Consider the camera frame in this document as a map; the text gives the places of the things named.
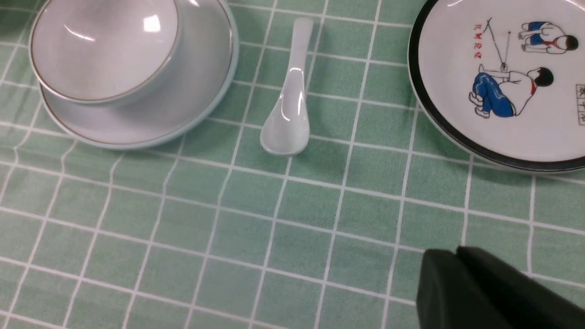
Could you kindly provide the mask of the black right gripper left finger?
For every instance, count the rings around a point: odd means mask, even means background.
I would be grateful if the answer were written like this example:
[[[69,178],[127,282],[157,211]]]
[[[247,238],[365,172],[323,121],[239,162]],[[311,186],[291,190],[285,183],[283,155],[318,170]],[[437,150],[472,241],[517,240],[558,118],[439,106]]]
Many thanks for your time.
[[[470,271],[449,250],[423,254],[416,313],[422,329],[506,329],[508,322],[489,302]]]

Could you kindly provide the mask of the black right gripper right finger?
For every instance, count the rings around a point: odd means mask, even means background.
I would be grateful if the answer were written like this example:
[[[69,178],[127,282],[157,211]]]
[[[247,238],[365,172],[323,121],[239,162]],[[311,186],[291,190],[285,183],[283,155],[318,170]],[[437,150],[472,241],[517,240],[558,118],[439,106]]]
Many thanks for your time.
[[[456,256],[515,329],[583,329],[584,309],[484,249],[459,246]]]

